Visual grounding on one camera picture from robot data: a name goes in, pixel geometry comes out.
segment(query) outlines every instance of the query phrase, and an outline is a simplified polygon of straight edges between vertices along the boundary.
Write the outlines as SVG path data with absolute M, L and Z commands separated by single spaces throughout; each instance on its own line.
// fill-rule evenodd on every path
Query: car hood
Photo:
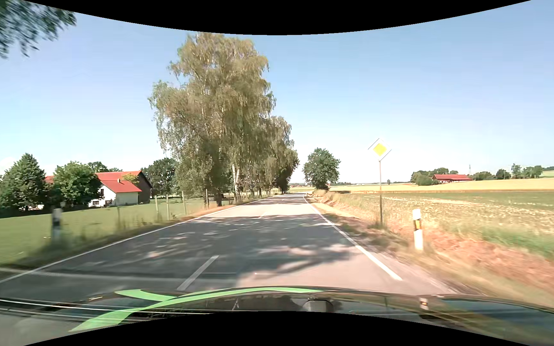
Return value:
M 338 287 L 234 287 L 201 292 L 127 289 L 79 302 L 0 299 L 8 311 L 73 321 L 67 333 L 157 318 L 222 311 L 309 311 L 324 301 L 329 312 L 401 319 L 501 339 L 554 344 L 554 309 L 478 295 L 405 295 Z

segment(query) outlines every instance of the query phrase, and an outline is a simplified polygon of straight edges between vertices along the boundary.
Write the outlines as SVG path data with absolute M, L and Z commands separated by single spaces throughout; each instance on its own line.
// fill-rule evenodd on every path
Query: road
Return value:
M 303 193 L 273 196 L 16 275 L 0 282 L 0 297 L 65 302 L 121 289 L 267 285 L 453 292 L 423 271 L 353 241 Z M 0 327 L 14 323 L 0 319 Z

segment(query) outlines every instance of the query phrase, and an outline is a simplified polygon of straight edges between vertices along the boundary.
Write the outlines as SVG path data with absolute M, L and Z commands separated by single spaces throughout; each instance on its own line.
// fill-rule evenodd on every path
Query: building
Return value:
M 439 181 L 442 184 L 469 182 L 473 180 L 472 178 L 468 178 L 465 174 L 434 174 L 433 179 Z
M 138 177 L 137 186 L 127 180 L 121 180 L 121 177 L 127 174 L 133 174 Z M 142 171 L 101 172 L 96 173 L 96 175 L 102 182 L 102 186 L 99 189 L 100 198 L 91 200 L 88 206 L 129 206 L 132 204 L 149 203 L 153 186 L 151 186 L 151 183 Z M 52 183 L 53 176 L 47 176 L 45 181 Z

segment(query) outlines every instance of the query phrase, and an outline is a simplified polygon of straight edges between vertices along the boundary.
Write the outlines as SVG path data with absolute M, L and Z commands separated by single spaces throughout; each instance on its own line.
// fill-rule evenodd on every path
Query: red roof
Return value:
M 465 174 L 434 174 L 433 178 L 437 180 L 473 180 Z
M 128 182 L 127 180 L 121 180 L 121 182 L 118 182 L 116 180 L 102 180 L 102 184 L 111 189 L 111 191 L 114 193 L 142 192 L 141 189 L 137 188 L 136 185 Z
M 139 170 L 130 170 L 128 172 L 101 172 L 96 173 L 97 177 L 100 178 L 101 181 L 104 180 L 114 180 L 120 179 L 121 177 L 125 176 L 126 174 L 134 174 L 135 176 L 140 174 Z

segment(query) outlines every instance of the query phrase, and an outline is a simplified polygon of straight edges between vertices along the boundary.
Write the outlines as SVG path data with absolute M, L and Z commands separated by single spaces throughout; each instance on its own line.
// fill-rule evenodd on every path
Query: yellow diamond sign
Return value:
M 380 138 L 378 138 L 370 147 L 369 150 L 372 151 L 378 160 L 382 160 L 390 152 L 390 147 Z

